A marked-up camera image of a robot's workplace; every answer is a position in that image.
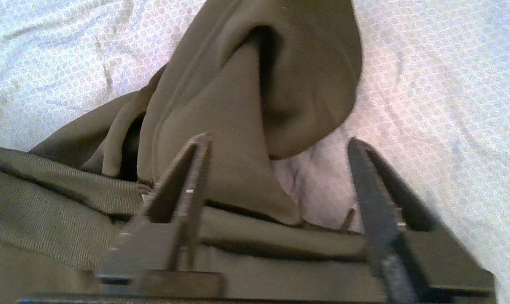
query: wrinkled sheet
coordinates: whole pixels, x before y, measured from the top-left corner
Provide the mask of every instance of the wrinkled sheet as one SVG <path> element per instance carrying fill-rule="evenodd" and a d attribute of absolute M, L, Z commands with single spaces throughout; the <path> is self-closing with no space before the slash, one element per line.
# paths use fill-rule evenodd
<path fill-rule="evenodd" d="M 142 87 L 202 4 L 1 0 L 0 146 L 29 150 Z M 278 179 L 306 219 L 339 227 L 355 208 L 346 143 L 369 142 L 510 303 L 510 2 L 354 4 L 364 49 L 355 110 L 313 148 L 274 162 Z"/>

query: white bedsheet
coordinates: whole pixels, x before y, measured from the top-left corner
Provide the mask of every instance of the white bedsheet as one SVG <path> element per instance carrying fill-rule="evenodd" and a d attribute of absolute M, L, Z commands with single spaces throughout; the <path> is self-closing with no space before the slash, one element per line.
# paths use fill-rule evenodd
<path fill-rule="evenodd" d="M 0 146 L 28 150 L 140 88 L 202 4 L 0 1 Z M 355 11 L 364 49 L 355 111 L 275 162 L 278 178 L 307 219 L 338 227 L 355 204 L 346 142 L 373 144 L 510 303 L 510 2 L 357 0 Z"/>

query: white textured fabric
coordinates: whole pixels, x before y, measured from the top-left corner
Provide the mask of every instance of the white textured fabric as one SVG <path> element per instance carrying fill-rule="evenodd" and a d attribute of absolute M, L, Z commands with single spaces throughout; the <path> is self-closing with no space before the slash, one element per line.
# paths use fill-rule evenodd
<path fill-rule="evenodd" d="M 0 146 L 28 150 L 140 88 L 202 3 L 0 1 Z M 346 142 L 373 144 L 510 303 L 510 2 L 355 1 L 355 11 L 364 50 L 355 111 L 275 162 L 276 174 L 307 219 L 337 227 L 355 202 Z"/>

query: olive green fabric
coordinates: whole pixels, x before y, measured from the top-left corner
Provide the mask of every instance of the olive green fabric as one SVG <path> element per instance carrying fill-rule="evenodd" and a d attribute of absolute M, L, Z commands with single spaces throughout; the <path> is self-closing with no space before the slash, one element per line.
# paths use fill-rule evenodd
<path fill-rule="evenodd" d="M 362 259 L 358 239 L 295 228 L 303 225 L 299 208 L 270 166 L 346 119 L 360 73 L 348 1 L 209 0 L 143 89 L 30 153 L 0 148 L 0 303 L 95 290 L 91 271 L 140 194 L 203 132 L 214 147 L 203 243 L 244 254 Z M 24 264 L 28 271 L 20 271 Z"/>

